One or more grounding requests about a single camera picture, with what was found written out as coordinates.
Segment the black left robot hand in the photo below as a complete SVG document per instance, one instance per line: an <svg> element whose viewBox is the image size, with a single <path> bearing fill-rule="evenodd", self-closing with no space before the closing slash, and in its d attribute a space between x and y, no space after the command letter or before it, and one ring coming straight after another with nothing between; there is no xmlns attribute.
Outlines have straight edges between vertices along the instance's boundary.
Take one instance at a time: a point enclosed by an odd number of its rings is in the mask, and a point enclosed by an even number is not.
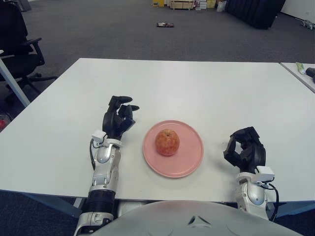
<svg viewBox="0 0 315 236"><path fill-rule="evenodd" d="M104 114L102 131L107 138L121 140L123 134L134 124L133 112L139 110L136 105L126 105L132 101L128 96L112 96L107 112Z"/></svg>

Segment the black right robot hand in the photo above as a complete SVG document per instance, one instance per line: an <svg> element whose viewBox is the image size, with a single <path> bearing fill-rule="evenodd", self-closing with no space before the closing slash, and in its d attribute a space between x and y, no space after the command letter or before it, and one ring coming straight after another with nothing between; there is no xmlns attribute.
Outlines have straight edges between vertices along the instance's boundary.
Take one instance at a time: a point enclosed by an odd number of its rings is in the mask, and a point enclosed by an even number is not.
<svg viewBox="0 0 315 236"><path fill-rule="evenodd" d="M254 174L257 166L265 166L266 163L266 150L252 126L231 134L223 155L225 160L238 167L241 173Z"/></svg>

